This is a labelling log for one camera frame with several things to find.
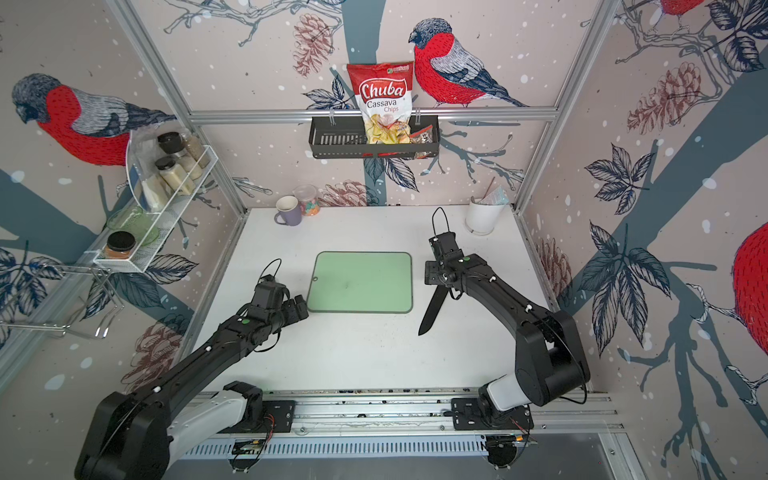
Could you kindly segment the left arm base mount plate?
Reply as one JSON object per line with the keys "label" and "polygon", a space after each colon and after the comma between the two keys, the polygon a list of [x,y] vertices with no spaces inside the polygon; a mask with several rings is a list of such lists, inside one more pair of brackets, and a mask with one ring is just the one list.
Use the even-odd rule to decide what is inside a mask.
{"label": "left arm base mount plate", "polygon": [[249,400],[243,418],[222,433],[289,433],[295,408],[296,402],[292,400]]}

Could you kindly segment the clear jar of colourful candies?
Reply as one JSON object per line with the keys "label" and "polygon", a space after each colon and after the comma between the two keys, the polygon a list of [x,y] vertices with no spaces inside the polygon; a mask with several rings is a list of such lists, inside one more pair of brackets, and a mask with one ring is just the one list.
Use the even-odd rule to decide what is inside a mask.
{"label": "clear jar of colourful candies", "polygon": [[319,213],[318,190],[314,185],[300,185],[293,190],[293,195],[299,201],[303,216],[314,216]]}

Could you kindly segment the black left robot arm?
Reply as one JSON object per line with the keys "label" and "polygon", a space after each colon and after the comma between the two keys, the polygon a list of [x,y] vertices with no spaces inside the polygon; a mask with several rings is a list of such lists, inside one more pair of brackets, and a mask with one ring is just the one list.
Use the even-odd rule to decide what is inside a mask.
{"label": "black left robot arm", "polygon": [[114,392],[96,408],[77,460],[78,479],[160,479],[210,436],[230,427],[276,432],[260,388],[242,381],[195,409],[203,389],[230,366],[257,352],[271,335],[307,319],[306,300],[268,275],[252,300],[221,323],[188,357],[130,394]]}

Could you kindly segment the black knife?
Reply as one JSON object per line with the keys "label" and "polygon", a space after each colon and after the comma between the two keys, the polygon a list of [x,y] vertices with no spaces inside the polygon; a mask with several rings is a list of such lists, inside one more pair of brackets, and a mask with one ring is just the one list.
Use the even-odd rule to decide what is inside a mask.
{"label": "black knife", "polygon": [[450,289],[443,285],[436,287],[419,326],[419,336],[425,335],[431,330],[449,292]]}

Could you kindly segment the white utensil cup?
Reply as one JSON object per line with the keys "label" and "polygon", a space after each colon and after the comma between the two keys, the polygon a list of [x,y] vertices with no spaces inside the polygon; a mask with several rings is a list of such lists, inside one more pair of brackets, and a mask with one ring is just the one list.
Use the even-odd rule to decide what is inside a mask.
{"label": "white utensil cup", "polygon": [[507,208],[506,204],[487,205],[470,198],[465,215],[465,227],[477,236],[490,235],[498,222],[501,213]]}

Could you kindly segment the blister pack in cup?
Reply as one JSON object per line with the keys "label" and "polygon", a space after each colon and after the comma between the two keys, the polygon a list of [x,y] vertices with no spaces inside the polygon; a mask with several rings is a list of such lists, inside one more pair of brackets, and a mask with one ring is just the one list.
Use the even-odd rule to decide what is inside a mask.
{"label": "blister pack in cup", "polygon": [[507,205],[509,198],[503,187],[496,187],[493,191],[488,193],[481,201],[483,205],[498,206]]}

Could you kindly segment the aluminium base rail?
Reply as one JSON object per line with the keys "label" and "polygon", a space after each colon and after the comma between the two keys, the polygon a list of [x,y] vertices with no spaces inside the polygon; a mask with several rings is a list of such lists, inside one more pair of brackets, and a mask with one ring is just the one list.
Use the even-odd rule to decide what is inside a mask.
{"label": "aluminium base rail", "polygon": [[[292,437],[449,435],[452,400],[473,400],[473,388],[431,390],[267,390],[266,401],[293,401]],[[610,395],[592,393],[583,404],[557,399],[528,408],[533,434],[623,433]]]}

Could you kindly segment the purple ceramic mug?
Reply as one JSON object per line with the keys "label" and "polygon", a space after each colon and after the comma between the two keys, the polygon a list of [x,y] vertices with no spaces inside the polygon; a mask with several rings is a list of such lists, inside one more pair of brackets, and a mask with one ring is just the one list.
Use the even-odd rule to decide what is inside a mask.
{"label": "purple ceramic mug", "polygon": [[292,195],[283,196],[276,202],[277,213],[274,222],[281,226],[295,227],[302,222],[303,214],[299,200]]}

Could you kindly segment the orange jar black lid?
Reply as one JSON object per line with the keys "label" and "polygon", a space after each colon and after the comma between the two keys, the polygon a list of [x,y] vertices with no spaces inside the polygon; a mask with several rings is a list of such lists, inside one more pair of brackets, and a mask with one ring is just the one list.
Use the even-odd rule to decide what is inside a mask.
{"label": "orange jar black lid", "polygon": [[107,259],[128,259],[137,247],[135,236],[128,231],[115,231],[107,237],[104,257]]}

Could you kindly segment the green cutting board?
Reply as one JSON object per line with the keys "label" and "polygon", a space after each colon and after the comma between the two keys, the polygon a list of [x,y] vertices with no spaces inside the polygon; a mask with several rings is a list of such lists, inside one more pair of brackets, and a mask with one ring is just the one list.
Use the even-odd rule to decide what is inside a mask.
{"label": "green cutting board", "polygon": [[308,291],[313,313],[407,314],[413,308],[407,252],[323,251]]}

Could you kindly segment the clear acrylic wall shelf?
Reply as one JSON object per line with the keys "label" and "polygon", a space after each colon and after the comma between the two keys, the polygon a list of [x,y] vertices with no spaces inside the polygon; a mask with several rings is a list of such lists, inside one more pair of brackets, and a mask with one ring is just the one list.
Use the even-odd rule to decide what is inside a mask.
{"label": "clear acrylic wall shelf", "polygon": [[[137,241],[137,247],[131,257],[122,260],[105,258],[104,245],[94,256],[94,263],[98,267],[117,273],[145,272],[192,200],[203,192],[206,181],[219,161],[218,155],[211,146],[201,142],[209,158],[209,164],[204,169],[188,155],[179,157],[167,155],[159,147],[157,137],[171,131],[193,134],[177,121],[141,127],[130,133],[125,154],[128,188],[132,196],[132,200],[127,205],[138,205],[145,212],[156,215],[155,225],[160,232],[158,239],[147,246],[141,246]],[[155,161],[164,156],[173,156],[189,174],[195,185],[192,196],[177,195],[160,176],[155,167]]]}

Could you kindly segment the green glass plate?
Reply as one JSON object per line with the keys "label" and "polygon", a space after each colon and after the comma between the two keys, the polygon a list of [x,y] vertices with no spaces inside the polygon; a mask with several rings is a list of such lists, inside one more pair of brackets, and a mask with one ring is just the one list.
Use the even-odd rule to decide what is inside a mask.
{"label": "green glass plate", "polygon": [[138,205],[127,205],[107,220],[106,227],[112,231],[126,231],[141,246],[147,246],[153,244],[160,235],[155,220],[155,214],[145,212]]}

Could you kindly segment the red Chuba cassava chips bag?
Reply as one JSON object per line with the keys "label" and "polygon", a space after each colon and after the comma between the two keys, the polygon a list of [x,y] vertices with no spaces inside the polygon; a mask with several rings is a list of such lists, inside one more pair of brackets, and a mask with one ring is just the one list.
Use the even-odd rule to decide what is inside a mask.
{"label": "red Chuba cassava chips bag", "polygon": [[413,63],[350,64],[347,72],[367,143],[410,143]]}

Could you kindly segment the spice jar black lid lower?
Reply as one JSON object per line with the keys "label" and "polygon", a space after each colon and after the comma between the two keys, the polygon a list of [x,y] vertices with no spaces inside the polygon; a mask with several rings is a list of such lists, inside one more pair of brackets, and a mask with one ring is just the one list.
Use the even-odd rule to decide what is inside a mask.
{"label": "spice jar black lid lower", "polygon": [[164,156],[155,161],[160,176],[179,196],[192,196],[195,185],[189,174],[177,163],[173,156]]}

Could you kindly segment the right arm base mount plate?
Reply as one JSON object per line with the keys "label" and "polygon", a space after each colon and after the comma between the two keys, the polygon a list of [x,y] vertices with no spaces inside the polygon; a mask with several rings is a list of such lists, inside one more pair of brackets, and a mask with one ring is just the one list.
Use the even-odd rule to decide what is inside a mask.
{"label": "right arm base mount plate", "polygon": [[453,428],[457,431],[517,430],[534,427],[527,405],[498,410],[484,397],[457,397],[450,402]]}

